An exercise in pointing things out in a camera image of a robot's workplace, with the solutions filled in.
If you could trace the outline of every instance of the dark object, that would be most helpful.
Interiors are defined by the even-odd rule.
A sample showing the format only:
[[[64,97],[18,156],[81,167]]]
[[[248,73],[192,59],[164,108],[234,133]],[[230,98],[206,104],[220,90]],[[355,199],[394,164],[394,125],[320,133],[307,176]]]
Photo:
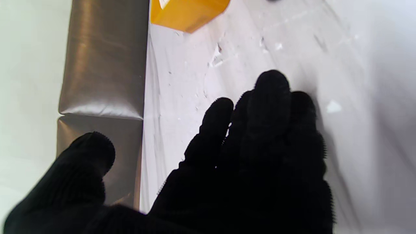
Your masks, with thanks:
[[[70,115],[58,120],[57,153],[64,151],[78,136],[87,132],[99,131],[106,135],[116,148],[116,160],[111,170],[103,177],[106,188],[104,204],[122,204],[133,207],[137,204],[135,193],[136,179],[140,175],[136,168],[140,166],[138,157],[142,136],[142,121],[136,119],[117,119],[95,116]]]
[[[13,209],[4,233],[332,233],[315,118],[310,97],[290,92],[275,70],[235,110],[216,100],[148,215],[103,205],[115,150],[104,135],[87,133]]]

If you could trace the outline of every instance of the orange plastic piece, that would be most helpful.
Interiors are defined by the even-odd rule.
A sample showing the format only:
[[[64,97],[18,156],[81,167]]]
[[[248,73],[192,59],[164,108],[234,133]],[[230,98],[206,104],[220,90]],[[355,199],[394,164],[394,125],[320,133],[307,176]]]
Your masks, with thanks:
[[[170,0],[164,9],[152,0],[150,22],[184,32],[195,32],[225,11],[230,0]]]

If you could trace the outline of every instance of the gray panel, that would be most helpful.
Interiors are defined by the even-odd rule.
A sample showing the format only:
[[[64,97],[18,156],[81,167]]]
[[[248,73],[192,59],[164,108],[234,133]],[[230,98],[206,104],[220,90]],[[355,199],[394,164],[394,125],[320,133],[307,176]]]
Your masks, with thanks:
[[[73,0],[61,114],[143,119],[148,0]]]
[[[104,177],[105,203],[138,206],[135,197],[139,197],[142,126],[143,122],[135,119],[63,116],[58,119],[57,153],[60,154],[84,133],[98,131],[106,135],[114,144],[116,160]]]

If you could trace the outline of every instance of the hand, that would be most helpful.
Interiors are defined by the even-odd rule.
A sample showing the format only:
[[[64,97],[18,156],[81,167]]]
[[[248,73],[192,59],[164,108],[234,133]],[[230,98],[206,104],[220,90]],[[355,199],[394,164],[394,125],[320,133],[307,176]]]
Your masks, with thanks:
[[[332,233],[315,121],[307,94],[276,70],[261,74],[235,110],[227,98],[207,110],[149,215],[204,233]]]

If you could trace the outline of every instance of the white floor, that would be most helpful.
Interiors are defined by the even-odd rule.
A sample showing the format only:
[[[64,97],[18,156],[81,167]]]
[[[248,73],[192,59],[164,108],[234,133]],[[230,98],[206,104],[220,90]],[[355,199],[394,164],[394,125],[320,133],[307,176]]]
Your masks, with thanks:
[[[415,10],[413,0],[232,0],[191,35],[151,25],[141,210],[210,103],[236,102],[279,69],[317,100],[336,232],[415,233]]]
[[[0,1],[1,223],[56,156],[70,11],[69,0]]]

